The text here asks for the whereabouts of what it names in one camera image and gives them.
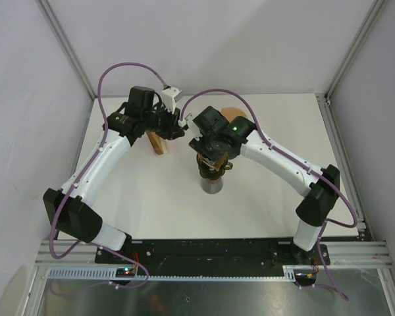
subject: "gray wall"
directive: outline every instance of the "gray wall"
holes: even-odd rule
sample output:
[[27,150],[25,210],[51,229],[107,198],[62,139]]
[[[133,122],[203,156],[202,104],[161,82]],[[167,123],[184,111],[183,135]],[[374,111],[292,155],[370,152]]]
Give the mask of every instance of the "gray wall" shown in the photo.
[[395,0],[332,97],[369,222],[395,262]]
[[19,303],[49,232],[42,195],[68,178],[90,104],[36,2],[0,1],[0,315]]
[[[109,66],[136,61],[191,94],[326,92],[373,0],[50,0],[96,88]],[[160,88],[118,69],[103,93]]]

